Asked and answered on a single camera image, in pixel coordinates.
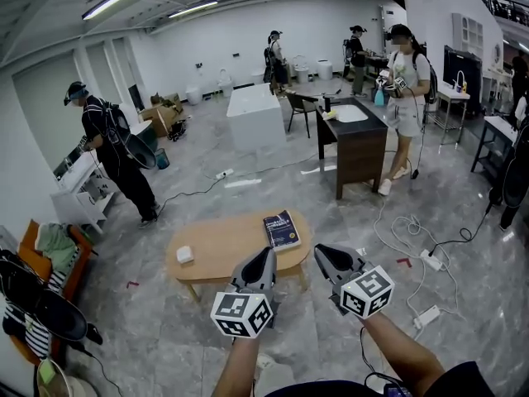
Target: black chair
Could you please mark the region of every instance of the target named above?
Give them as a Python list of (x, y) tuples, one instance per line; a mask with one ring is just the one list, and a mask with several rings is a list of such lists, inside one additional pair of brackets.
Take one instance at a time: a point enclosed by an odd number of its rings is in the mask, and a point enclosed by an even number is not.
[(290, 123), (288, 124), (288, 132), (290, 132), (290, 127), (292, 126), (292, 120), (294, 118), (294, 115), (296, 113), (304, 113), (305, 115), (305, 125), (307, 126), (307, 135), (310, 138), (311, 133), (308, 130), (308, 112), (315, 112), (316, 107), (314, 106), (314, 103), (312, 100), (309, 100), (303, 96), (300, 96), (295, 93), (286, 93), (287, 99), (290, 102), (290, 106), (292, 106), (292, 116), (290, 117)]

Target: cap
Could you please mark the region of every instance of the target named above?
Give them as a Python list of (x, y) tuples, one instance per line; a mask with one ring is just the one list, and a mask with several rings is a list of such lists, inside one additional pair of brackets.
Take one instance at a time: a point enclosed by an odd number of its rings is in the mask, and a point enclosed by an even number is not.
[(353, 32), (367, 32), (364, 28), (362, 28), (360, 25), (355, 25), (349, 28)]
[(72, 100), (83, 97), (86, 94), (86, 85), (83, 84), (81, 81), (75, 81), (71, 83), (68, 87), (68, 91), (66, 92), (66, 96), (64, 97), (64, 105), (68, 106), (68, 103), (70, 103)]
[(412, 31), (402, 23), (398, 23), (397, 25), (393, 25), (391, 28), (391, 35), (392, 36), (406, 36), (406, 37), (412, 37)]

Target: cardboard box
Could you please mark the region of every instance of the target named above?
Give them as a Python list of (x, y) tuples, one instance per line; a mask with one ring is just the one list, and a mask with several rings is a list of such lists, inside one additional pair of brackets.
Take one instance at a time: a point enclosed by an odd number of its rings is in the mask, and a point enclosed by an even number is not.
[(176, 110), (166, 108), (161, 104), (142, 110), (140, 116), (144, 121), (152, 121), (152, 127), (155, 129), (156, 136), (167, 136), (168, 130), (173, 124), (183, 119), (183, 115), (179, 115)]

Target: sink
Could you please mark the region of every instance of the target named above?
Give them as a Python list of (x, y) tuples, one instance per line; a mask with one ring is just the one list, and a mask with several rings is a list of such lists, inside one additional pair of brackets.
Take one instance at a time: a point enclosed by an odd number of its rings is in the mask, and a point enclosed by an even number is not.
[(340, 122), (359, 122), (367, 119), (367, 115), (354, 104), (332, 106), (331, 109), (336, 111), (336, 119)]

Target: green cloth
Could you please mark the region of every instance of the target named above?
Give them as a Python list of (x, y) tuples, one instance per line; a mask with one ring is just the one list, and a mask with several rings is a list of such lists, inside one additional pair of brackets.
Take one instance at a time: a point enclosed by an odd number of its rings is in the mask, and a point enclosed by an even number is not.
[(77, 247), (58, 223), (44, 223), (39, 226), (35, 249), (51, 260), (54, 272), (66, 274)]

